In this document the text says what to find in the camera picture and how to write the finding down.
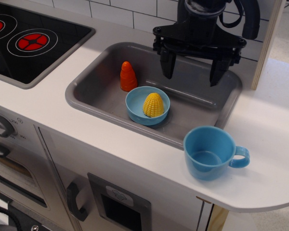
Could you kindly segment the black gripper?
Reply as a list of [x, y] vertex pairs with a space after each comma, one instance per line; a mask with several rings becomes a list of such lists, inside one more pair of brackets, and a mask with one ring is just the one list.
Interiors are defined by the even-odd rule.
[[153, 29], [153, 49], [160, 55], [163, 75], [171, 79], [176, 56], [212, 60], [210, 86], [216, 86], [229, 67], [239, 63], [246, 40], [222, 30], [217, 22], [226, 0], [181, 0], [177, 21]]

